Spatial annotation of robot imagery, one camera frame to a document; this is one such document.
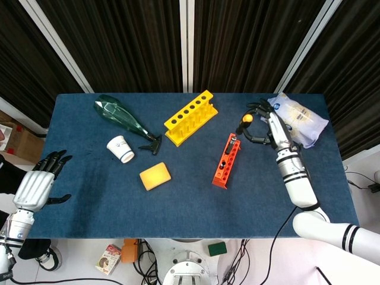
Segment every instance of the green bottle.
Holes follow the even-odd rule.
[[[122,126],[127,131],[134,132],[152,142],[150,145],[139,147],[140,149],[150,150],[153,155],[159,152],[161,135],[156,137],[148,132],[118,99],[102,94],[96,99],[94,108],[107,121]]]

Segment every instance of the paper cup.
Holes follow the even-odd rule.
[[[116,138],[113,138],[107,144],[107,148],[122,162],[129,162],[135,154],[126,143],[122,135],[118,135]]]

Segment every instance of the red test tube rack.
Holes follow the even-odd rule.
[[[236,138],[235,134],[230,134],[214,175],[213,184],[215,186],[227,189],[226,183],[228,181],[228,177],[230,176],[233,162],[235,161],[238,150],[240,150],[240,141]]]

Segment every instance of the yellow test tube rack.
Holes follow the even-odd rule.
[[[217,109],[210,104],[213,97],[214,95],[206,90],[164,123],[168,129],[165,135],[177,147],[218,114]]]

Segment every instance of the robotic hand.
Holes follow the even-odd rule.
[[[380,265],[380,235],[348,223],[330,223],[321,209],[311,187],[309,173],[286,124],[264,99],[260,103],[247,105],[250,108],[236,129],[252,143],[271,144],[277,151],[277,165],[292,203],[303,212],[293,219],[293,228],[302,238],[330,243],[345,251]],[[253,137],[247,130],[254,120],[254,114],[263,116],[269,126],[268,137]]]
[[[15,256],[34,223],[33,213],[44,205],[61,204],[71,197],[70,194],[66,194],[61,198],[48,198],[55,179],[65,163],[72,158],[72,156],[62,158],[65,153],[66,150],[50,153],[38,162],[32,171],[25,174],[18,187],[13,199],[17,211],[9,215],[0,231],[0,285],[13,277]]]

